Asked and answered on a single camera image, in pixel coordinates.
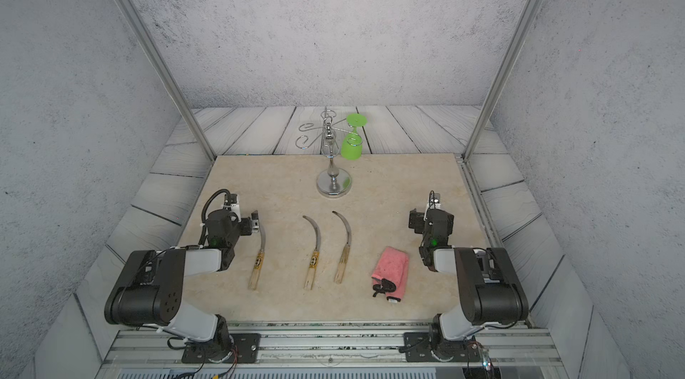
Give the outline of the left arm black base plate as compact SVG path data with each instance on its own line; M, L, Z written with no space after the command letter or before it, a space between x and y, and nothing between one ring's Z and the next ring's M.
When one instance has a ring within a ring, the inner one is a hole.
M183 364L254 364L260 350L256 333L228 334L205 343L191 342L185 346Z

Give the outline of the pink fluffy rag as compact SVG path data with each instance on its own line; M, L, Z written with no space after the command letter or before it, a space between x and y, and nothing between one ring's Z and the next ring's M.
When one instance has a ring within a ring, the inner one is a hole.
M373 296L383 295L392 303L404 299L410 270L410 256L403 251L386 247L372 273Z

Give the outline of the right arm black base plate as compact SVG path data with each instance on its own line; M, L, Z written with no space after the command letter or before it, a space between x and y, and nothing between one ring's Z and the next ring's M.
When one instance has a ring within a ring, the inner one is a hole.
M428 332L405 333L398 351L412 363L471 363L481 359L475 341L446 341Z

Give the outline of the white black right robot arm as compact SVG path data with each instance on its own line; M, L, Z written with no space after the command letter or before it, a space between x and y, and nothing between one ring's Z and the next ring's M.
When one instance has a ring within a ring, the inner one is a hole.
M443 209L409 214L409 229L422 236L418 252L423 264L458 281L460 305L436 315L429 328L427 348L438 361L469 355L475 334L488 327L513 327L530 312L506 249L452 246L453 225L454 216Z

